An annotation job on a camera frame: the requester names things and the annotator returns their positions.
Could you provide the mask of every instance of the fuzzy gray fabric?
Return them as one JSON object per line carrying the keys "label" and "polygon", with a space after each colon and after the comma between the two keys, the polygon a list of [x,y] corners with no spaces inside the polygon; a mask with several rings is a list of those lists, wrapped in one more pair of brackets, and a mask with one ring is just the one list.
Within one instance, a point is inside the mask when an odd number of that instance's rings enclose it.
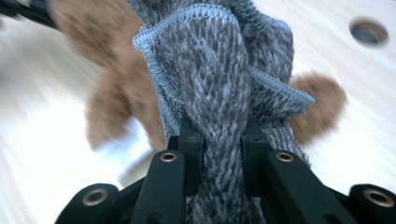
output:
{"label": "fuzzy gray fabric", "polygon": [[134,45],[148,61],[166,138],[187,112],[206,148],[187,223],[265,223],[246,194],[240,138],[252,114],[273,149],[305,160],[287,123],[313,104],[287,83],[292,35],[248,0],[131,0],[145,23]]}

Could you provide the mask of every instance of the gray towel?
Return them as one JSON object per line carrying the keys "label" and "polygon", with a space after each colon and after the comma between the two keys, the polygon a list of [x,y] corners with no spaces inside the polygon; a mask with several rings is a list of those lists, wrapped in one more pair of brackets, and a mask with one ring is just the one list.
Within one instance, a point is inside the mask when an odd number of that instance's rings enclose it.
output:
{"label": "gray towel", "polygon": [[187,112],[206,148],[188,223],[265,223],[245,190],[239,139],[251,114],[273,149],[306,160],[287,119],[314,103],[288,85],[292,33],[249,0],[130,0],[145,23],[134,46],[148,62],[166,139]]}

